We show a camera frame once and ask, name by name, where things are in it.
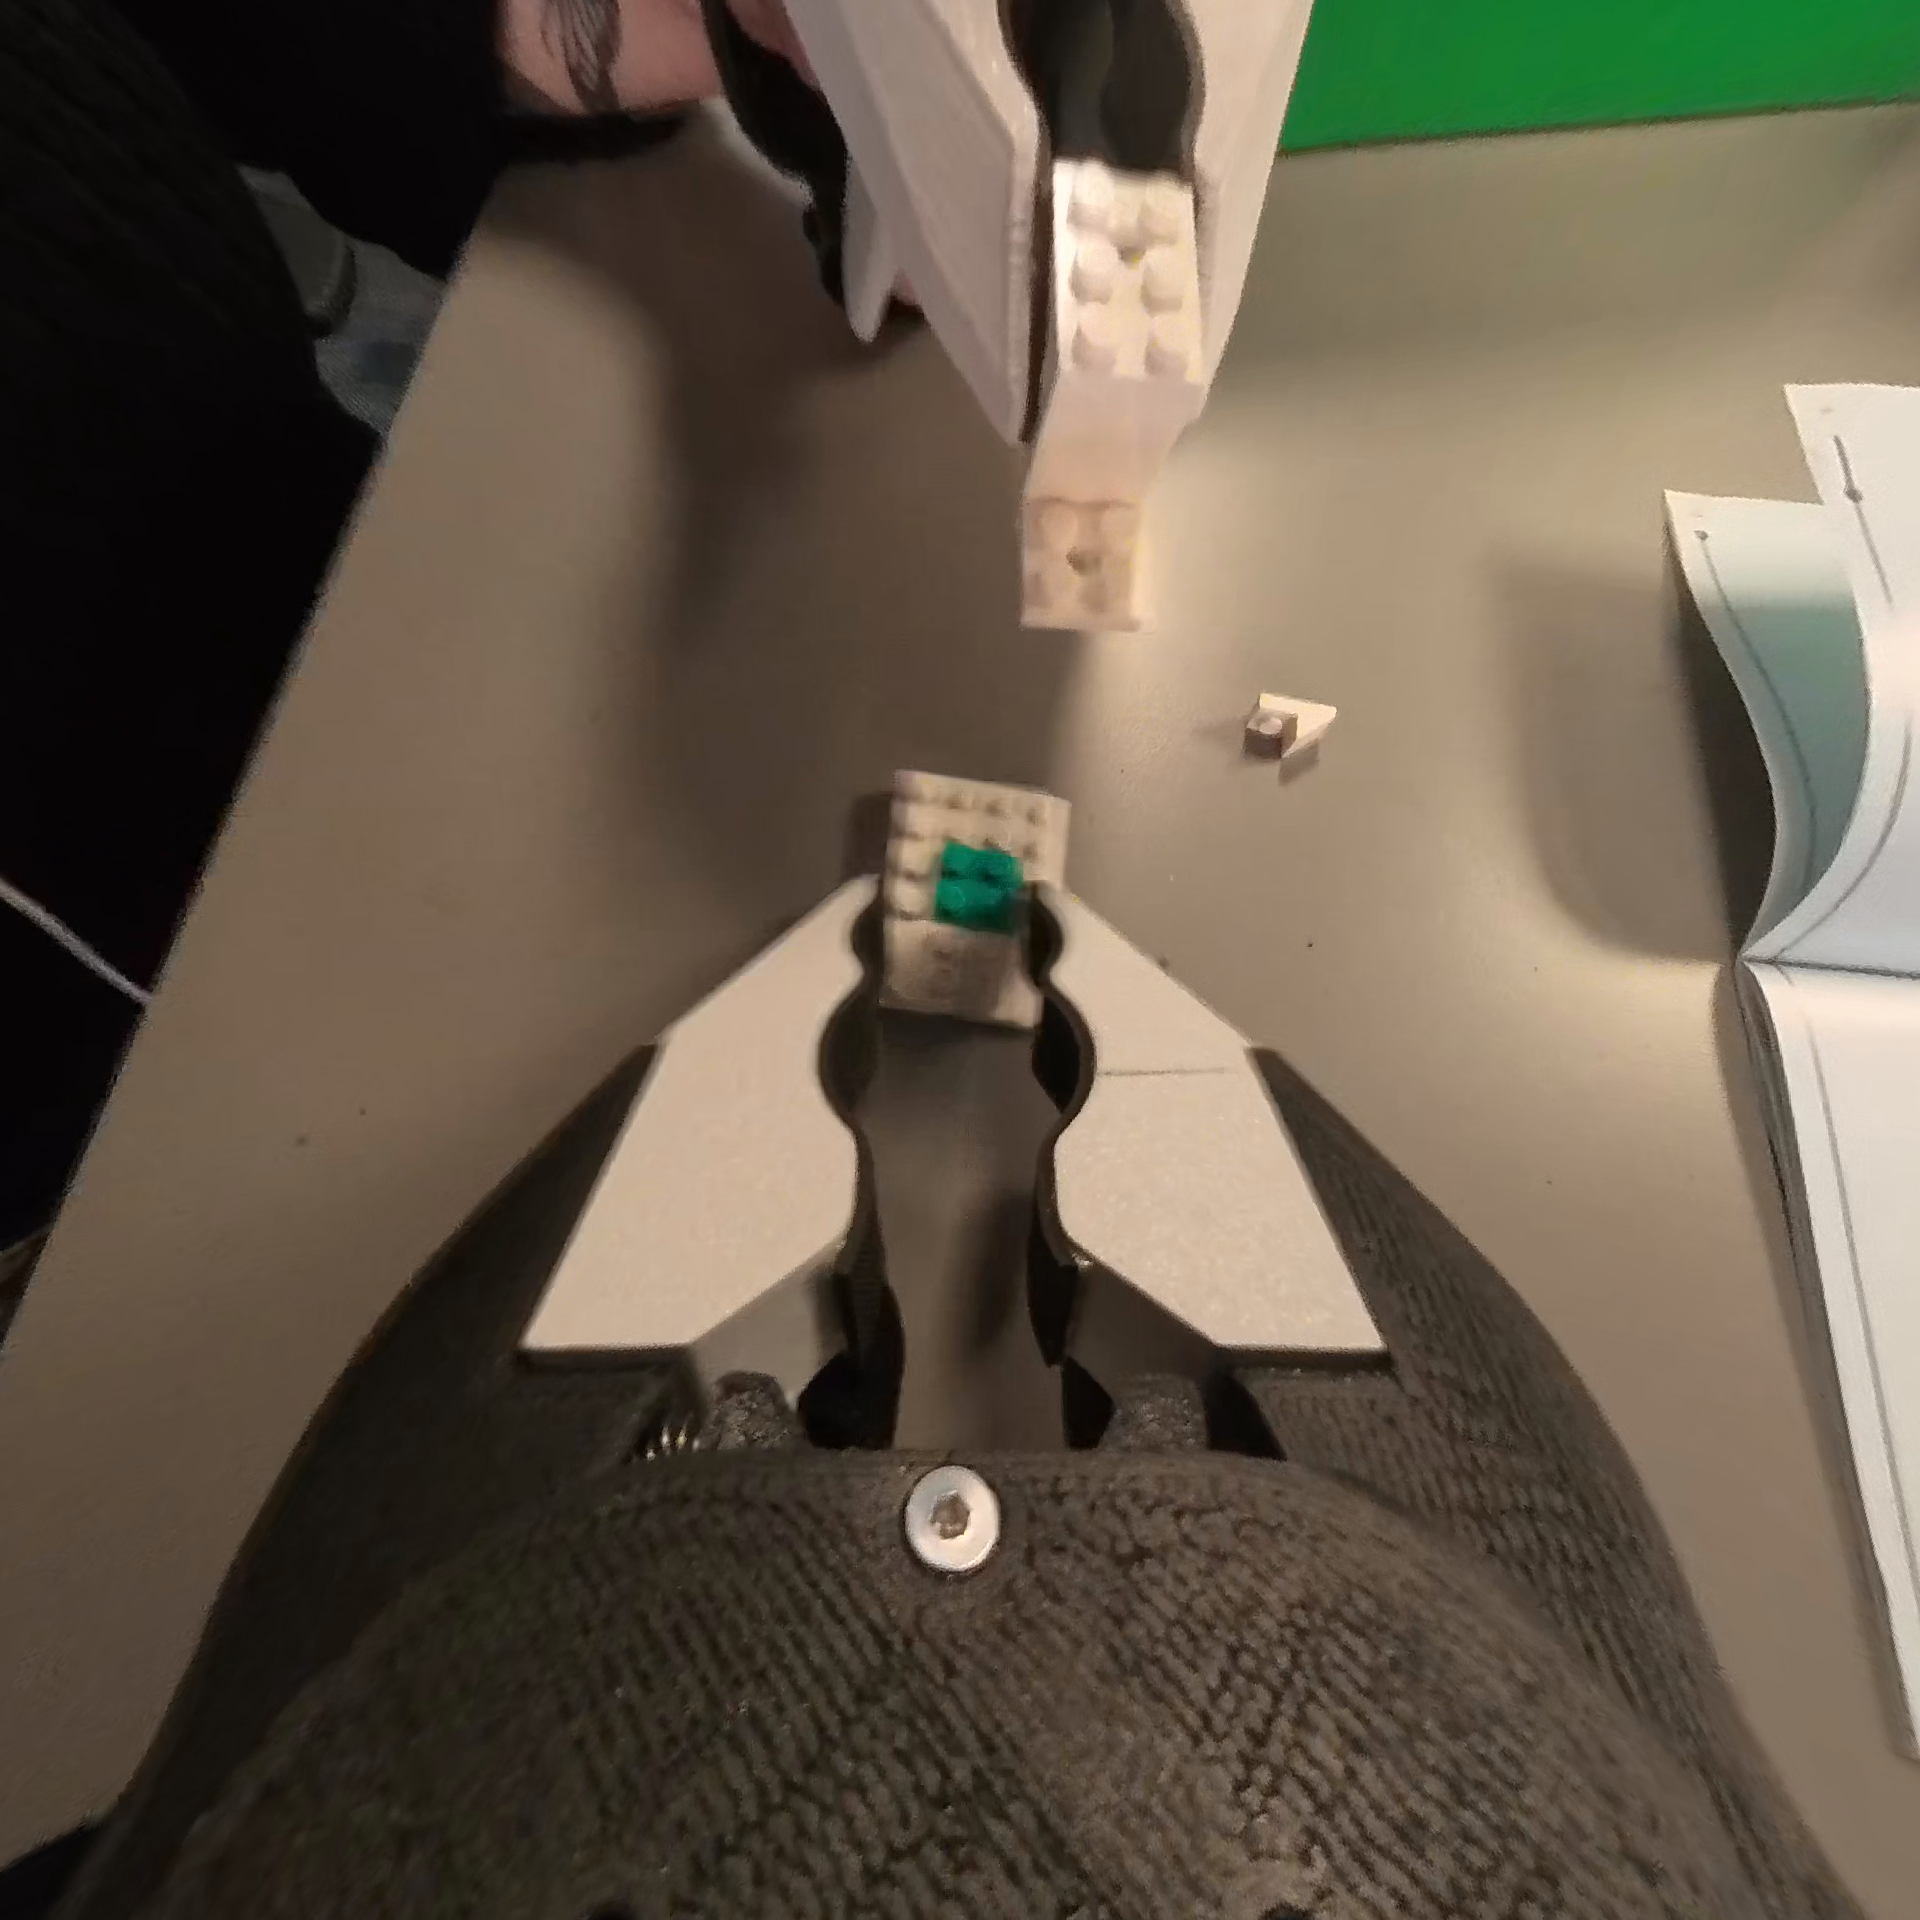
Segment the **green plastic storage bin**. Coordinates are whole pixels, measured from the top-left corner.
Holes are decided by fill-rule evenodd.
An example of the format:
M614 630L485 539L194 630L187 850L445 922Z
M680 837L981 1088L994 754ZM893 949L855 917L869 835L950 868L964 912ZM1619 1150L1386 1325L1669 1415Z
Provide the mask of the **green plastic storage bin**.
M1915 3L1322 3L1285 152L1917 95Z

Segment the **person's blue jeans leg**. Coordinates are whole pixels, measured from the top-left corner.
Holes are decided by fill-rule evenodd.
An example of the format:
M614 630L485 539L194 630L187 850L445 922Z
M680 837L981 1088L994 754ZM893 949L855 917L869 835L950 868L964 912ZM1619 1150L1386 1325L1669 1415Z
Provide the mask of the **person's blue jeans leg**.
M293 275L327 391L387 438L445 282L327 223L283 175L246 166L242 178Z

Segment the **person's left hand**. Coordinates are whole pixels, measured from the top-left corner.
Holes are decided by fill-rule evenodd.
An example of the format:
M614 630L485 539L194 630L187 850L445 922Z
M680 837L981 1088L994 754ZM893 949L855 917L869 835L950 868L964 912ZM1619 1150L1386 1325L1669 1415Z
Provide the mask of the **person's left hand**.
M527 111L646 114L722 90L700 3L500 3L496 50Z

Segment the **white lego plate green tile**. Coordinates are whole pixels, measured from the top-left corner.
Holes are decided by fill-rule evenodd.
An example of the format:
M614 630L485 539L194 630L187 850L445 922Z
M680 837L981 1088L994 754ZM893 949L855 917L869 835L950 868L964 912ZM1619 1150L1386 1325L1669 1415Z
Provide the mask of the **white lego plate green tile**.
M1067 874L1069 805L1040 788L900 771L879 868L882 998L909 1014L1028 1030L1028 933Z

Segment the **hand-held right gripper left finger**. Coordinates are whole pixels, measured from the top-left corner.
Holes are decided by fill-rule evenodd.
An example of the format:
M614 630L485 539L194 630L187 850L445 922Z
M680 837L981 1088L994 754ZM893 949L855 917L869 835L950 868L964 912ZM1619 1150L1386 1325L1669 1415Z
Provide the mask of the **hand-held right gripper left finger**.
M896 1365L861 1123L877 946L877 883L846 879L663 1030L519 1332L523 1358Z

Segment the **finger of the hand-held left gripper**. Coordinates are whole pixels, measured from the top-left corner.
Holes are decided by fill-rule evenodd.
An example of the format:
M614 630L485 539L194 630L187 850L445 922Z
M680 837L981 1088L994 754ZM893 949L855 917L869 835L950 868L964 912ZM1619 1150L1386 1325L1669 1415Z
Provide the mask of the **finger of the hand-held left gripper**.
M844 307L872 342L918 308L990 427L1038 408L1038 221L1046 136L1018 58L1027 4L790 3L807 71L846 142Z
M1191 186L1207 360L1242 307L1310 3L1117 4L1117 159Z

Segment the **person's black clothed torso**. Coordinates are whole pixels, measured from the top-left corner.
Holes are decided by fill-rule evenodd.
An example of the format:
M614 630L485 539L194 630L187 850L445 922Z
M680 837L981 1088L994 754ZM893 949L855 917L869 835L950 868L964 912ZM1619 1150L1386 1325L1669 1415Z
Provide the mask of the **person's black clothed torso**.
M5 206L5 1262L52 1228L378 435L239 173Z

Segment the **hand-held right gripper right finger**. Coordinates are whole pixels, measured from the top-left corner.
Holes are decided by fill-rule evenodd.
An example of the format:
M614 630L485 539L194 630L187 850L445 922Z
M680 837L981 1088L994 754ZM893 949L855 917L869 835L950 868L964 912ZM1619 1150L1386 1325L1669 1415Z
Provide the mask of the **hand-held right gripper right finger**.
M1030 927L1044 1356L1383 1356L1255 1044L1062 887Z

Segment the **white stepped lego bracket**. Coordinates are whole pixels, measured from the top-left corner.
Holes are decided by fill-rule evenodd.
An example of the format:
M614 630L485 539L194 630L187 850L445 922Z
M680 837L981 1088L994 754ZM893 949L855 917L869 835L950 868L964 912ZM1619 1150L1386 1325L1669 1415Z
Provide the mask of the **white stepped lego bracket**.
M1192 187L1061 157L1050 215L1021 624L1130 632L1144 605L1144 502L1210 391Z

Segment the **lego instruction booklet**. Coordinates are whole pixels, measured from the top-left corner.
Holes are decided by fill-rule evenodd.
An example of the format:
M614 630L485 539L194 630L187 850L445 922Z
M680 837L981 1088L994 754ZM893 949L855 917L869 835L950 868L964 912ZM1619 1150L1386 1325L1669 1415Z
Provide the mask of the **lego instruction booklet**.
M1838 1403L1893 1739L1917 1717L1917 391L1789 386L1812 502L1666 494L1760 750L1735 958L1797 1276Z

